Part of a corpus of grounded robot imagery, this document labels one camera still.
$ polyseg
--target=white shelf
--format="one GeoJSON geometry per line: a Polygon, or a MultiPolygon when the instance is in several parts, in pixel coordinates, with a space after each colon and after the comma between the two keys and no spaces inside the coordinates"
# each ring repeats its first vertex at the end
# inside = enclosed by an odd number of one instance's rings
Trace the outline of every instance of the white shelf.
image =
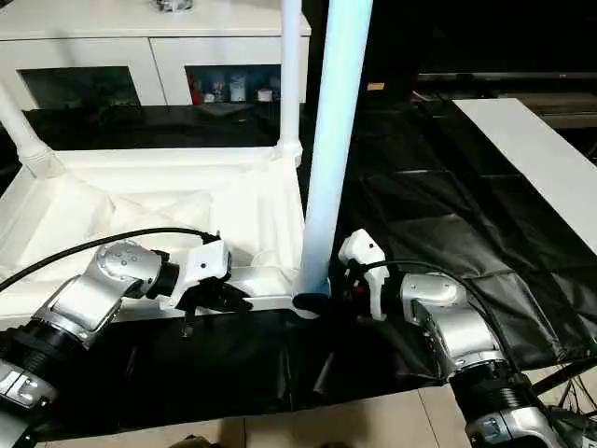
{"type": "MultiPolygon", "coordinates": [[[[0,9],[0,40],[76,37],[280,36],[281,0],[195,0],[160,12],[152,0],[15,0],[0,9]]],[[[301,35],[311,35],[304,17],[301,35]]]]}

